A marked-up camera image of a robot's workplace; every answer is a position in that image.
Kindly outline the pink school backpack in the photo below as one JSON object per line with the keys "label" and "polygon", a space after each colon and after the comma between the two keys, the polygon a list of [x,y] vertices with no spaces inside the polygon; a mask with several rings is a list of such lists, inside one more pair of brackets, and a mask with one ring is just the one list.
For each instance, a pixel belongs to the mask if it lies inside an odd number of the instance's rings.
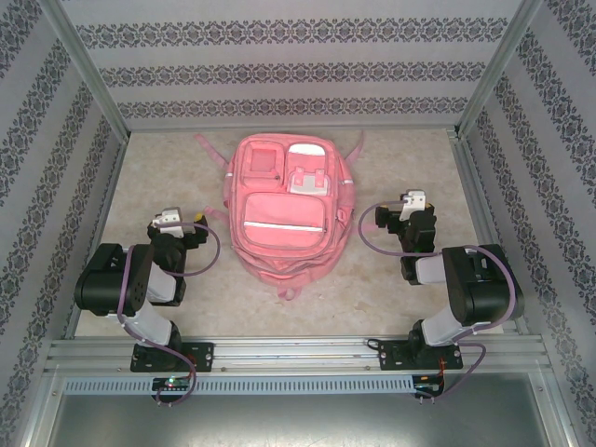
{"label": "pink school backpack", "polygon": [[259,133],[225,159],[202,135],[197,142],[225,171],[224,213],[231,246],[244,268],[284,300],[327,276],[353,228],[356,189],[351,173],[363,145],[342,156],[315,136]]}

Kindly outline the left small circuit board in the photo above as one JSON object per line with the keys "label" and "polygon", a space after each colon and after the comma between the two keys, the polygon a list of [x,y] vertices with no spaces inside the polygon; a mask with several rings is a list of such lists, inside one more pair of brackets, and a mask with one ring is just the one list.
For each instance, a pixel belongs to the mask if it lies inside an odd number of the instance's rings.
{"label": "left small circuit board", "polygon": [[192,380],[187,376],[170,376],[154,378],[152,382],[152,393],[165,396],[179,397],[185,394],[192,385]]}

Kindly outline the small circuit board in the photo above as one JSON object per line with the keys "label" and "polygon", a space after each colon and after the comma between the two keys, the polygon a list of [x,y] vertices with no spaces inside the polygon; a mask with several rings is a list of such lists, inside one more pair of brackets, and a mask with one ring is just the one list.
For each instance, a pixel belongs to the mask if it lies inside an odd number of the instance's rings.
{"label": "small circuit board", "polygon": [[192,380],[187,376],[170,376],[154,378],[152,382],[152,393],[165,396],[179,397],[185,394],[192,385]]}
{"label": "small circuit board", "polygon": [[433,399],[440,396],[445,387],[444,375],[414,375],[413,388],[417,398]]}

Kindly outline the right small circuit board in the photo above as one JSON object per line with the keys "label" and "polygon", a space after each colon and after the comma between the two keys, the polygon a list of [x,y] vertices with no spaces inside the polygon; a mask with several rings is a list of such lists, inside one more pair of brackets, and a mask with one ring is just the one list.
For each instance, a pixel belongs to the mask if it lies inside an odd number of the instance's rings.
{"label": "right small circuit board", "polygon": [[414,375],[413,388],[417,398],[433,399],[440,396],[445,387],[444,375]]}

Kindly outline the grey metal panel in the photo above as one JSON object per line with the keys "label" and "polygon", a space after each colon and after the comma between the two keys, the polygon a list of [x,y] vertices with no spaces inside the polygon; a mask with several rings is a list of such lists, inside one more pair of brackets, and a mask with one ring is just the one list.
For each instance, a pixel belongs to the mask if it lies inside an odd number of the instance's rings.
{"label": "grey metal panel", "polygon": [[53,380],[26,447],[586,447],[549,372],[478,373],[419,401],[353,394],[215,391],[164,409],[110,379]]}

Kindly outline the aluminium side rail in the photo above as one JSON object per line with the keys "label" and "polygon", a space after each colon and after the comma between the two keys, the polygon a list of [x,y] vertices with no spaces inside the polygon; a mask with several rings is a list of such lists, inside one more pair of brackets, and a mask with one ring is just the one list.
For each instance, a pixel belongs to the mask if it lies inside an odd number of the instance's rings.
{"label": "aluminium side rail", "polygon": [[449,223],[455,225],[454,230],[447,231],[449,241],[478,245],[498,243],[504,249],[467,142],[458,137],[455,128],[447,129],[446,133],[459,181],[455,199],[448,200],[448,204],[455,207],[454,212],[448,211]]}
{"label": "aluminium side rail", "polygon": [[[99,213],[96,216],[96,220],[94,222],[94,229],[92,232],[92,240],[89,242],[88,250],[86,252],[84,261],[82,263],[81,269],[77,274],[79,278],[80,275],[85,270],[88,261],[92,258],[95,250],[99,247],[102,241],[102,235],[106,226],[106,222],[108,220],[109,210],[111,208],[115,190],[118,182],[118,177],[122,170],[122,165],[124,162],[124,157],[127,152],[127,148],[129,146],[130,137],[127,137],[119,146],[115,159],[113,160],[113,164],[111,165],[111,170],[108,176],[108,182],[105,185],[101,206],[99,209]],[[71,340],[75,338],[76,328],[78,325],[78,321],[80,319],[80,309],[75,302],[69,308],[69,312],[66,315],[66,322],[65,326],[63,327],[63,332],[61,334],[62,340]]]}

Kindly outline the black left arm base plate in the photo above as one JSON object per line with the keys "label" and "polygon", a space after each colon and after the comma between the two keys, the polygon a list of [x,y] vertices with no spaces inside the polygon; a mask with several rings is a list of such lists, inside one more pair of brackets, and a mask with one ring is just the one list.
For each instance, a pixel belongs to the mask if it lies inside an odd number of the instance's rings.
{"label": "black left arm base plate", "polygon": [[[198,373],[209,373],[214,358],[212,343],[183,343],[182,355],[191,360]],[[129,365],[133,373],[189,373],[182,359],[154,347],[135,345]]]}

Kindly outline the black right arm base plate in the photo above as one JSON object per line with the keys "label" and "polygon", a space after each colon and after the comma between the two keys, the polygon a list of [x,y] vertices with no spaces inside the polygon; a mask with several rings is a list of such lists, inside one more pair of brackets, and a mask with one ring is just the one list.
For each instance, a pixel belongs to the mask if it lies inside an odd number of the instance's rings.
{"label": "black right arm base plate", "polygon": [[430,346],[406,340],[368,339],[366,345],[378,355],[382,371],[461,370],[461,352],[455,345]]}

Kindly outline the aluminium mounting rail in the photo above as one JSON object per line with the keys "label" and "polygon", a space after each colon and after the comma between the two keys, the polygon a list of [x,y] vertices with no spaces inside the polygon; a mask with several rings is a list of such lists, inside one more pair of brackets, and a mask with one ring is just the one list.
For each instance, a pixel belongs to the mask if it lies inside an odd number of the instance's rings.
{"label": "aluminium mounting rail", "polygon": [[[477,335],[486,347],[479,373],[551,371],[547,349],[539,335]],[[232,338],[215,337],[210,360],[213,375],[330,375],[377,373],[380,361],[364,337]],[[65,376],[129,374],[133,341],[123,337],[77,337],[50,344],[44,373]]]}

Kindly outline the aluminium frame post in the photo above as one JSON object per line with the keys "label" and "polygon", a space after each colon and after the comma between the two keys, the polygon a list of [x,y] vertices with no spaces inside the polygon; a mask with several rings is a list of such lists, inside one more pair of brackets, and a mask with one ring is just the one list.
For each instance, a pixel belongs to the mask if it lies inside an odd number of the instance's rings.
{"label": "aluminium frame post", "polygon": [[497,49],[489,61],[480,82],[471,95],[467,106],[455,126],[455,133],[459,139],[467,136],[474,126],[481,109],[488,101],[494,86],[504,73],[515,53],[516,47],[534,19],[537,10],[544,0],[521,0],[513,15]]}
{"label": "aluminium frame post", "polygon": [[67,50],[74,66],[87,84],[113,131],[121,142],[129,142],[130,130],[104,83],[78,31],[69,19],[61,0],[36,0],[52,29]]}

